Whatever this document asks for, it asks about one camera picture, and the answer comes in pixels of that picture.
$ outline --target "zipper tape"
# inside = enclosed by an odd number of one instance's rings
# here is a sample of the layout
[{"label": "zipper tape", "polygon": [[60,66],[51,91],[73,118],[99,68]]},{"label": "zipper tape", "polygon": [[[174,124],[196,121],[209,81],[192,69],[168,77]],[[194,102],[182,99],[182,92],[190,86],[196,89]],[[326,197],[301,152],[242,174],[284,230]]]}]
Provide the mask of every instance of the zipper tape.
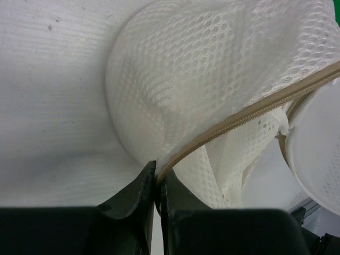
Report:
[{"label": "zipper tape", "polygon": [[288,87],[275,92],[262,100],[246,107],[238,113],[228,117],[226,120],[213,126],[205,133],[196,137],[189,144],[184,146],[169,163],[166,164],[157,176],[157,185],[165,178],[166,174],[183,158],[194,152],[201,146],[207,144],[213,139],[235,129],[239,126],[299,97],[302,97],[321,86],[340,77],[340,61],[327,66],[326,68],[311,74],[310,76],[292,84]]}]

